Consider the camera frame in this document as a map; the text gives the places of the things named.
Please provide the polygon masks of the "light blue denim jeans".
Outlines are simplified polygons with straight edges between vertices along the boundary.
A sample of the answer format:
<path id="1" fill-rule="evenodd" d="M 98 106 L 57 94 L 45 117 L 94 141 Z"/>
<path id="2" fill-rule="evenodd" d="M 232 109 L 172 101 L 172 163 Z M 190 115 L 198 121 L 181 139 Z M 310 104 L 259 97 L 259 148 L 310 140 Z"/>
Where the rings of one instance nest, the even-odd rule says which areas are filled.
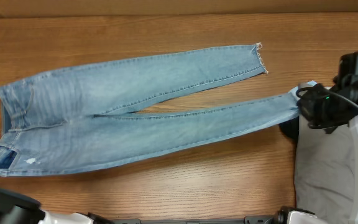
<path id="1" fill-rule="evenodd" d="M 108 169 L 234 138 L 298 116 L 291 93 L 180 113 L 154 104 L 261 73 L 259 44 L 67 67 L 0 86 L 0 176 Z"/>

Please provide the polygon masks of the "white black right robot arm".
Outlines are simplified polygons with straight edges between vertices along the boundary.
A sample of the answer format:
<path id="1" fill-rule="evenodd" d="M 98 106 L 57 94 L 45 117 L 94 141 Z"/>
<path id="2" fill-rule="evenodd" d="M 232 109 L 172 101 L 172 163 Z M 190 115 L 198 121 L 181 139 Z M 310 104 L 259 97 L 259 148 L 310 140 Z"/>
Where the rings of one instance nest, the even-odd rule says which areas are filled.
<path id="1" fill-rule="evenodd" d="M 334 84 L 292 90 L 297 118 L 281 124 L 296 141 L 296 207 L 271 223 L 358 223 L 358 52 L 339 62 Z"/>

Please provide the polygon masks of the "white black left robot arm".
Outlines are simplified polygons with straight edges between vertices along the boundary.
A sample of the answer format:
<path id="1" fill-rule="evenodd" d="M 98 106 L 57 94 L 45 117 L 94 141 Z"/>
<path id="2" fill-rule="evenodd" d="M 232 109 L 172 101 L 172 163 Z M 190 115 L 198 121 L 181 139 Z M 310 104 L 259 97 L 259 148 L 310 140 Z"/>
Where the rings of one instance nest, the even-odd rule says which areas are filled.
<path id="1" fill-rule="evenodd" d="M 41 203 L 36 199 L 0 189 L 0 224 L 113 224 L 92 213 L 64 215 L 40 207 Z"/>

